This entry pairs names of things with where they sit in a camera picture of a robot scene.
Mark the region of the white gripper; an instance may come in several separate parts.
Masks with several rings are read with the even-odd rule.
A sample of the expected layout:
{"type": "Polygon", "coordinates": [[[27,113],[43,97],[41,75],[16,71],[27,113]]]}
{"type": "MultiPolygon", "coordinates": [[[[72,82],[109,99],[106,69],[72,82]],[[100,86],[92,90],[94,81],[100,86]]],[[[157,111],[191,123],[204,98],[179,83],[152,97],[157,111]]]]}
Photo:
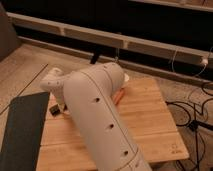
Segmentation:
{"type": "Polygon", "coordinates": [[[58,105],[54,105],[49,109],[49,112],[52,115],[58,115],[60,110],[64,110],[66,108],[66,104],[64,101],[63,92],[61,90],[52,91],[53,96],[58,105]]]}

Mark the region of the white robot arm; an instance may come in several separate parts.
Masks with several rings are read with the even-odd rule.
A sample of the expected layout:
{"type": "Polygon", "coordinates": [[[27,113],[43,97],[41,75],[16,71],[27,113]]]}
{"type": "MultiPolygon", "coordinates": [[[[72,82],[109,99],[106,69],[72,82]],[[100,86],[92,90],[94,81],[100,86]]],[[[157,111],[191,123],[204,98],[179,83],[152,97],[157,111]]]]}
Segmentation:
{"type": "Polygon", "coordinates": [[[124,82],[123,69],[109,62],[69,74],[54,68],[40,87],[69,110],[99,171],[152,171],[112,100],[124,82]]]}

